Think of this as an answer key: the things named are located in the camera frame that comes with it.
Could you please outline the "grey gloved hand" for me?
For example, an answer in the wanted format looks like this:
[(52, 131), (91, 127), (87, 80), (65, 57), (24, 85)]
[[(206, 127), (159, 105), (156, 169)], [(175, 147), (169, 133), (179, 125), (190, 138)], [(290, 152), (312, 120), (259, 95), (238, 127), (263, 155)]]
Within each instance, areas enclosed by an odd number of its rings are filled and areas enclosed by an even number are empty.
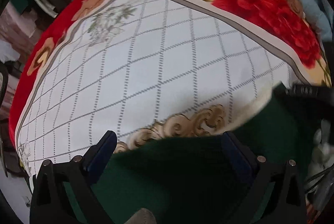
[(156, 223), (157, 222), (153, 213), (146, 208), (141, 208), (125, 222), (125, 224), (156, 224)]

